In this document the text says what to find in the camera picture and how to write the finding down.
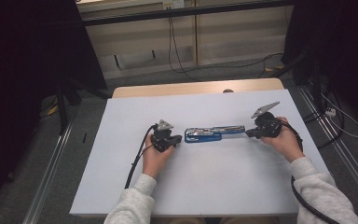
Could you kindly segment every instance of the person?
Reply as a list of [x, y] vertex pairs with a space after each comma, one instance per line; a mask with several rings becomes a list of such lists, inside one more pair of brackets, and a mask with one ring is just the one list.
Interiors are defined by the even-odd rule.
[[[271, 145], [282, 154], [289, 162], [295, 187], [302, 198], [324, 215], [334, 219], [338, 223], [358, 223], [358, 216], [353, 211], [349, 199], [336, 187], [330, 174], [320, 173], [301, 151], [293, 132], [282, 126], [280, 134], [276, 138], [262, 137], [261, 141]], [[152, 145], [150, 135], [146, 139], [146, 147]], [[155, 201], [150, 196], [156, 186], [156, 177], [163, 169], [168, 158], [173, 154], [173, 147], [163, 153], [150, 147], [144, 152], [143, 172], [139, 176], [133, 188], [124, 189], [117, 206], [105, 219], [105, 224], [110, 223], [150, 223], [151, 213]], [[246, 222], [242, 218], [223, 218], [221, 223], [278, 223], [273, 218], [259, 219], [260, 222]], [[200, 218], [185, 218], [165, 220], [165, 223], [205, 223]], [[325, 223], [301, 204], [297, 216], [297, 223]]]

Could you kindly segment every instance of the blue object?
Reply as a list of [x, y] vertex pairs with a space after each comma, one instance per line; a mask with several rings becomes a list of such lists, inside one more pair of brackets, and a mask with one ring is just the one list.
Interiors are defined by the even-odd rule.
[[245, 127], [226, 126], [213, 128], [188, 128], [185, 130], [185, 142], [187, 143], [201, 143], [222, 140], [222, 134], [244, 133]]

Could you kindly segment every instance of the sleeve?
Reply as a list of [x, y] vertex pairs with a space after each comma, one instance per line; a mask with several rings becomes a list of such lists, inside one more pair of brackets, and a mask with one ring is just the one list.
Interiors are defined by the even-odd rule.
[[108, 214], [104, 224], [149, 224], [155, 206], [155, 201], [150, 195], [156, 184], [153, 177], [141, 174], [133, 188], [123, 190], [118, 204]]
[[[303, 157], [291, 163], [295, 188], [302, 198], [319, 212], [338, 223], [358, 223], [350, 200], [336, 187], [330, 174], [320, 173], [310, 159]], [[297, 223], [325, 223], [299, 205]]]

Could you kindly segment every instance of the electrical outlet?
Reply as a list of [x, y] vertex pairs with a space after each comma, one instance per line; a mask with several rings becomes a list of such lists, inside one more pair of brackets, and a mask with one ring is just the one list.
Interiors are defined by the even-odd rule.
[[184, 8], [185, 7], [185, 0], [173, 0], [172, 1], [172, 8]]
[[162, 9], [167, 10], [167, 9], [172, 9], [172, 8], [173, 8], [172, 1], [162, 2]]
[[336, 109], [328, 107], [325, 114], [329, 117], [334, 117], [336, 115]]

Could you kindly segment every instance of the black cable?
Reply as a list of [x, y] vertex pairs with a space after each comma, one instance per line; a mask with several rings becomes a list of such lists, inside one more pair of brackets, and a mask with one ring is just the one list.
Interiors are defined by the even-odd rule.
[[316, 112], [310, 113], [310, 114], [308, 114], [308, 115], [302, 117], [302, 119], [305, 120], [305, 119], [307, 119], [307, 118], [309, 118], [309, 117], [312, 117], [312, 116], [314, 116], [314, 115], [317, 115], [317, 113], [316, 113]]
[[277, 56], [277, 55], [283, 55], [283, 53], [275, 53], [275, 54], [267, 55], [262, 60], [259, 60], [259, 61], [255, 62], [255, 63], [247, 63], [247, 64], [242, 64], [242, 65], [214, 65], [214, 66], [195, 67], [195, 68], [191, 68], [191, 69], [186, 70], [186, 72], [192, 72], [194, 70], [209, 69], [209, 68], [243, 68], [243, 67], [256, 65], [258, 63], [262, 63], [266, 59], [269, 59], [269, 58], [271, 58], [273, 56]]
[[148, 148], [153, 147], [153, 146], [154, 146], [154, 145], [150, 145], [150, 146], [148, 146], [148, 147], [144, 148], [144, 150], [142, 150], [141, 156], [143, 156], [143, 155], [144, 155], [145, 151], [146, 151]]
[[[195, 68], [185, 70], [183, 68], [183, 66], [181, 64], [181, 61], [180, 61], [180, 58], [179, 58], [179, 54], [178, 54], [178, 50], [177, 50], [177, 46], [176, 46], [176, 40], [175, 40], [175, 33], [174, 33], [174, 30], [173, 30], [172, 18], [168, 18], [168, 20], [169, 20], [169, 23], [170, 23], [170, 48], [169, 48], [169, 52], [168, 52], [168, 62], [170, 64], [170, 68], [175, 73], [185, 73], [185, 75], [191, 80], [200, 81], [199, 79], [193, 78], [193, 77], [188, 75], [188, 72], [192, 72], [192, 71], [195, 71], [195, 70], [209, 69], [209, 68], [242, 68], [242, 67], [256, 65], [258, 63], [264, 63], [269, 58], [272, 58], [272, 57], [277, 56], [277, 55], [283, 55], [283, 53], [270, 54], [270, 55], [267, 55], [266, 57], [264, 57], [260, 61], [257, 61], [255, 63], [243, 64], [243, 65], [231, 65], [231, 66], [228, 66], [228, 65], [214, 65], [214, 66], [195, 67]], [[180, 70], [177, 71], [172, 67], [172, 62], [171, 62], [171, 49], [172, 49], [171, 43], [172, 43], [172, 38], [173, 38], [173, 43], [175, 45], [176, 56], [177, 56], [177, 59], [178, 59], [178, 62], [179, 62], [179, 65], [180, 65], [182, 71], [180, 71]], [[266, 65], [264, 64], [263, 72], [258, 77], [261, 77], [264, 74], [265, 67], [266, 67]]]
[[337, 101], [337, 108], [339, 109], [339, 114], [337, 114], [338, 116], [338, 120], [339, 120], [339, 125], [340, 125], [340, 129], [338, 130], [338, 133], [336, 136], [334, 136], [332, 139], [330, 139], [328, 142], [318, 146], [317, 148], [319, 150], [321, 150], [323, 147], [327, 147], [328, 145], [334, 143], [335, 141], [337, 141], [341, 135], [342, 135], [342, 129], [344, 129], [344, 126], [345, 126], [345, 116], [343, 115], [343, 113], [341, 112], [341, 104], [338, 100], [338, 98], [336, 97], [336, 95], [333, 93], [333, 96], [334, 98], [336, 99]]
[[260, 75], [258, 75], [257, 78], [261, 78], [261, 76], [263, 76], [264, 72], [266, 71], [266, 60], [270, 59], [274, 56], [277, 56], [277, 55], [282, 55], [282, 53], [270, 54], [270, 55], [267, 55], [266, 57], [264, 57], [264, 59], [262, 60], [263, 61], [263, 71], [260, 73]]
[[[298, 146], [300, 150], [303, 151], [302, 139], [298, 135], [298, 132], [289, 123], [285, 121], [280, 120], [280, 124], [289, 128], [295, 134], [298, 142]], [[304, 198], [298, 193], [297, 189], [295, 188], [295, 178], [293, 176], [291, 178], [291, 185], [292, 185], [292, 191], [295, 194], [295, 197], [297, 198], [298, 202], [301, 203], [301, 205], [303, 205], [308, 211], [310, 211], [313, 215], [315, 215], [316, 217], [320, 218], [321, 220], [327, 223], [338, 224], [338, 222], [336, 222], [334, 219], [321, 213], [320, 211], [312, 207], [312, 205], [310, 205], [304, 200]]]
[[172, 18], [169, 17], [168, 20], [169, 20], [169, 23], [170, 23], [170, 51], [169, 51], [169, 53], [168, 53], [168, 61], [169, 61], [169, 63], [170, 63], [171, 69], [173, 70], [173, 72], [177, 72], [176, 70], [173, 69], [172, 64], [171, 64], [171, 42], [172, 42], [171, 40], [172, 40], [172, 37], [173, 37], [173, 44], [175, 45], [176, 57], [177, 57], [177, 59], [178, 59], [179, 65], [180, 65], [180, 67], [181, 67], [181, 69], [182, 69], [182, 71], [183, 71], [183, 72], [180, 72], [180, 73], [185, 73], [185, 75], [186, 75], [189, 79], [191, 79], [191, 80], [193, 80], [193, 81], [200, 81], [199, 79], [196, 79], [196, 78], [193, 78], [193, 77], [189, 76], [189, 75], [187, 74], [187, 72], [185, 71], [185, 69], [183, 68], [182, 63], [181, 63], [180, 58], [179, 58], [178, 48], [177, 48], [177, 46], [176, 46], [175, 32], [174, 32], [174, 30], [173, 30]]
[[322, 117], [324, 114], [318, 114], [316, 115], [316, 117], [312, 118], [312, 119], [308, 119], [308, 120], [304, 120], [304, 123], [310, 123], [316, 119], [319, 119], [320, 117]]
[[146, 134], [145, 134], [145, 137], [144, 137], [144, 140], [142, 141], [142, 144], [141, 144], [141, 146], [140, 146], [140, 148], [139, 148], [138, 154], [136, 155], [135, 160], [133, 161], [133, 163], [132, 163], [132, 165], [131, 165], [130, 173], [129, 173], [129, 176], [127, 177], [127, 182], [126, 182], [126, 186], [124, 187], [124, 189], [127, 189], [127, 188], [130, 186], [130, 182], [131, 182], [131, 179], [132, 179], [133, 172], [135, 171], [135, 167], [136, 167], [136, 165], [138, 164], [138, 161], [141, 159], [142, 154], [143, 154], [142, 148], [144, 147], [144, 143], [145, 143], [145, 141], [146, 141], [146, 137], [147, 137], [147, 135], [150, 133], [150, 131], [151, 131], [152, 129], [155, 129], [155, 128], [157, 128], [157, 124], [152, 125], [152, 126], [150, 126], [149, 129], [147, 129]]

